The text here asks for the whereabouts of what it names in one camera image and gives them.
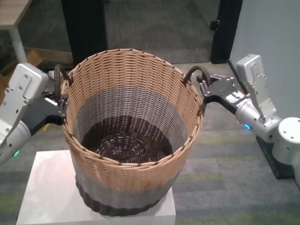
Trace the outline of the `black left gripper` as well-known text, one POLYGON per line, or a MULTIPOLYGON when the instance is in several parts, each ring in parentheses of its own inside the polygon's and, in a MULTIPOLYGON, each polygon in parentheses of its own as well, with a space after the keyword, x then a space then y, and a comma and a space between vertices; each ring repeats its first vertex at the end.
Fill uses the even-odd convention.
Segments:
POLYGON ((37 98, 31 104, 22 121, 30 131, 31 136, 42 129, 46 124, 61 126, 66 116, 68 107, 68 95, 61 95, 57 102, 55 92, 42 92, 43 98, 37 98))

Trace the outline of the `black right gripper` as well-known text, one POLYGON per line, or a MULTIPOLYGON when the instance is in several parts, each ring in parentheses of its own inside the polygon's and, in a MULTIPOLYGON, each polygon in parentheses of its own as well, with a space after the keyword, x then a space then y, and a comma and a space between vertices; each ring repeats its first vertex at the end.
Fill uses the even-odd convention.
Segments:
POLYGON ((239 82, 235 78, 224 75, 212 75, 211 79, 200 79, 200 91, 204 95, 203 102, 205 104, 217 102, 229 112, 235 113, 238 109, 237 102, 245 95, 239 82))

